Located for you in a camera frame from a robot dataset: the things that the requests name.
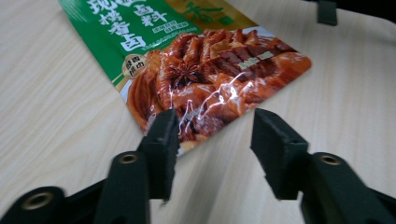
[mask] green packaging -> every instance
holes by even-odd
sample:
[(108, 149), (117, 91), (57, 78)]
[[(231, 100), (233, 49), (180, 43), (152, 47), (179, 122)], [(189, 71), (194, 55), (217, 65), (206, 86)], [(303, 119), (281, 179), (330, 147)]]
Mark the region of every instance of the green packaging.
[(156, 115), (177, 110), (183, 151), (311, 67), (225, 1), (59, 2), (143, 133)]

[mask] wood grain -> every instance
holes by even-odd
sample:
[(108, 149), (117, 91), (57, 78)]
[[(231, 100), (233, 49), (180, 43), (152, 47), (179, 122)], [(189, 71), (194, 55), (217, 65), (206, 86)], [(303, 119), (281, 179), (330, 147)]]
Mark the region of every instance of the wood grain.
[[(396, 25), (337, 10), (316, 23), (305, 1), (229, 0), (311, 58), (313, 67), (260, 105), (310, 143), (347, 160), (373, 189), (396, 197)], [(142, 137), (56, 1), (0, 2), (0, 216), (23, 193), (67, 195), (106, 177), (113, 156)], [(152, 223), (304, 223), (279, 202), (249, 149), (252, 113), (178, 159), (171, 201)]]

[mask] light wood surface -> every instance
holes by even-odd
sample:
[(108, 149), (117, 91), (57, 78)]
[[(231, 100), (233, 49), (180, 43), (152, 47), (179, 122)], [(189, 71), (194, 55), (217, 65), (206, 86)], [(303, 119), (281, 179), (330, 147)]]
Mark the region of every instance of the light wood surface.
[[(313, 67), (260, 105), (334, 153), (365, 184), (396, 197), (396, 25), (337, 10), (316, 23), (300, 0), (229, 0), (312, 59)], [(0, 1), (0, 216), (42, 186), (66, 195), (106, 177), (142, 134), (57, 1)], [(279, 202), (249, 149), (252, 113), (177, 161), (172, 199), (151, 201), (152, 223), (304, 223)]]

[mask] black object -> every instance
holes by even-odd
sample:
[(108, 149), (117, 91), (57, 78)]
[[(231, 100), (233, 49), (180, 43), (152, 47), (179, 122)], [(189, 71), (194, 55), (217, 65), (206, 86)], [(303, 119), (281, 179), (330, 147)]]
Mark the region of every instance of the black object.
[(150, 223), (149, 199), (170, 199), (178, 144), (176, 110), (154, 120), (137, 151), (116, 156), (104, 179), (72, 196), (43, 187), (22, 195), (1, 224)]
[(337, 4), (333, 1), (318, 0), (318, 23), (337, 25)]
[[(149, 199), (170, 199), (178, 145), (175, 110), (157, 116), (137, 151), (116, 156), (104, 179), (70, 197), (56, 187), (22, 195), (0, 224), (150, 223)], [(251, 138), (273, 193), (296, 200), (310, 224), (396, 223), (396, 200), (367, 188), (347, 163), (308, 143), (283, 119), (256, 109)]]
[[(325, 0), (305, 0), (308, 2), (318, 2)], [(343, 10), (353, 11), (360, 14), (378, 17), (387, 21), (396, 23), (396, 13), (391, 9), (394, 2), (391, 0), (375, 0), (375, 1), (361, 1), (361, 0), (327, 0), (336, 4), (337, 8)]]
[(256, 109), (251, 149), (279, 200), (303, 193), (305, 223), (396, 223), (396, 200), (367, 188), (346, 161), (307, 152), (307, 142), (278, 115)]

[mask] star anise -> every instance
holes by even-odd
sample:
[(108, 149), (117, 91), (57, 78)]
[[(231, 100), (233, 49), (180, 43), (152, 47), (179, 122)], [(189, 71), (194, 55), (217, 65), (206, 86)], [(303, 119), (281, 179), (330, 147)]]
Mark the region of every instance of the star anise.
[(184, 61), (181, 61), (179, 66), (170, 66), (169, 68), (172, 70), (172, 75), (168, 78), (174, 80), (174, 89), (201, 81), (200, 77), (202, 74), (198, 71), (198, 63), (187, 65)]

